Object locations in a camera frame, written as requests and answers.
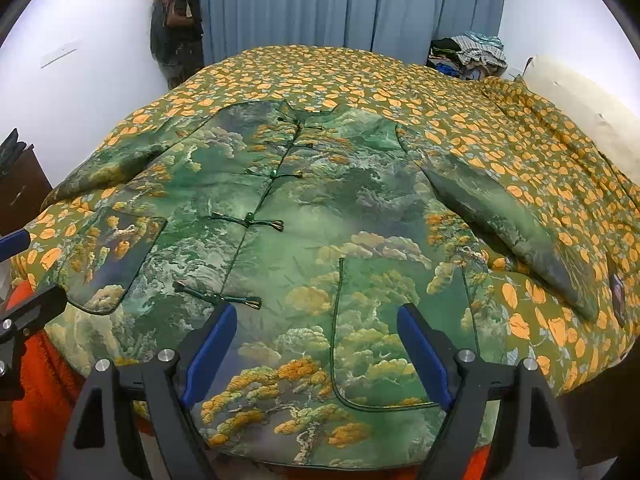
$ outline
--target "silver bolt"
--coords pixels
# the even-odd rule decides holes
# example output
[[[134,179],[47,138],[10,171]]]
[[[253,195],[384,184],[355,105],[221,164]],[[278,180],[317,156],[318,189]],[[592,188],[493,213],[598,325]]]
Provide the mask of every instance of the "silver bolt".
[[[538,369],[538,361],[536,361],[535,359],[532,359],[531,357],[527,357],[526,359],[523,359],[522,365],[530,372]]]
[[[171,359],[175,357],[175,352],[170,348],[165,348],[158,352],[158,359],[160,359],[163,363],[168,363]]]
[[[465,348],[458,352],[458,359],[460,359],[463,363],[471,363],[476,359],[476,354],[474,354],[473,351]]]
[[[108,359],[100,359],[95,364],[95,369],[98,370],[99,372],[104,372],[108,370],[110,366],[111,366],[111,362]]]

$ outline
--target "white wall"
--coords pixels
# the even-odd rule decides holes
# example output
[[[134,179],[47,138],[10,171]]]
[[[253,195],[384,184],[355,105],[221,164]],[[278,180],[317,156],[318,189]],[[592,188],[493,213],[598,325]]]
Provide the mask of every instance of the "white wall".
[[[149,51],[152,1],[32,0],[0,47],[0,141],[17,127],[52,185],[167,92]],[[73,41],[77,51],[40,68]]]
[[[504,0],[498,35],[510,67],[551,56],[640,117],[640,60],[602,0]]]

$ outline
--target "orange cloth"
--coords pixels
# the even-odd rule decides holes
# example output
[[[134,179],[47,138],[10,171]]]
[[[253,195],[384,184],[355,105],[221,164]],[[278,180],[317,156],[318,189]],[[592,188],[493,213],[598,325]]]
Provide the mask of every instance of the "orange cloth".
[[[31,293],[29,282],[22,282],[14,290],[7,309],[24,301]],[[20,382],[24,399],[13,403],[16,455],[33,480],[54,480],[65,428],[84,378],[66,363],[41,330],[26,341]],[[146,421],[138,428],[152,434]],[[488,446],[476,450],[464,480],[479,480],[488,453]],[[324,480],[327,477],[332,480],[414,480],[418,473],[416,467],[331,474],[309,468],[282,469],[287,480]]]

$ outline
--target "curtain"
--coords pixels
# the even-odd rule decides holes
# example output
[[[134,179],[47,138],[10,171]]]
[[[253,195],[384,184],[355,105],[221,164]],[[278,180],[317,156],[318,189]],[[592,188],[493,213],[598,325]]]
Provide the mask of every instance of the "curtain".
[[[205,62],[254,46],[372,50],[424,64],[432,38],[495,35],[504,0],[201,0]]]

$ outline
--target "blue cloth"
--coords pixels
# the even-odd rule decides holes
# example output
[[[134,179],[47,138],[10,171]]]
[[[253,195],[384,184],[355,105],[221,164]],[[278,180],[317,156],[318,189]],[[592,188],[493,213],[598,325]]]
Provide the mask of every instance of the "blue cloth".
[[[472,30],[466,31],[465,36],[471,38],[476,43],[487,44],[490,46],[494,46],[495,48],[499,48],[500,50],[504,50],[504,45],[502,44],[498,36],[485,36],[480,32],[473,32]]]
[[[201,0],[205,62],[269,44],[372,50],[423,64],[431,38],[496,34],[503,0]]]
[[[460,76],[460,70],[456,70],[455,68],[452,68],[449,65],[445,65],[444,63],[437,63],[436,70],[438,72],[442,72],[444,75],[450,75],[452,77]]]

